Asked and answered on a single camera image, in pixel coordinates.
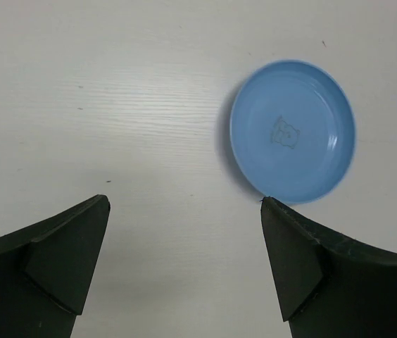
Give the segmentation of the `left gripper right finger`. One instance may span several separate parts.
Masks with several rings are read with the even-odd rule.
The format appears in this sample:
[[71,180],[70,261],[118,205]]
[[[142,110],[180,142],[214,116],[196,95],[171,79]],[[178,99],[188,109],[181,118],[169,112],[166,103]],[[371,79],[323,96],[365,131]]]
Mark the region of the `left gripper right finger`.
[[359,242],[271,197],[261,223],[293,337],[397,337],[397,253]]

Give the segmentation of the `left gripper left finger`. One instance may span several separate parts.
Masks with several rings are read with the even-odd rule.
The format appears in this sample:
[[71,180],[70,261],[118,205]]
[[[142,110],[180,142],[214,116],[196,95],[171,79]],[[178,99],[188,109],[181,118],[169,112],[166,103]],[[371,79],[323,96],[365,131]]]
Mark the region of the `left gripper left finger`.
[[110,211],[99,194],[0,237],[0,337],[71,336]]

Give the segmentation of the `blue plastic plate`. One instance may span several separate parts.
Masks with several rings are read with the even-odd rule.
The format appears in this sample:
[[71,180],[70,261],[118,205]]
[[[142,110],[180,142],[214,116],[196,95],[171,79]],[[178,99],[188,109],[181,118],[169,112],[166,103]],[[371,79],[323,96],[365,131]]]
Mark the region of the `blue plastic plate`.
[[229,117],[234,160],[248,183],[284,204],[330,193],[356,148],[353,109],[326,71],[299,60],[264,65],[238,91]]

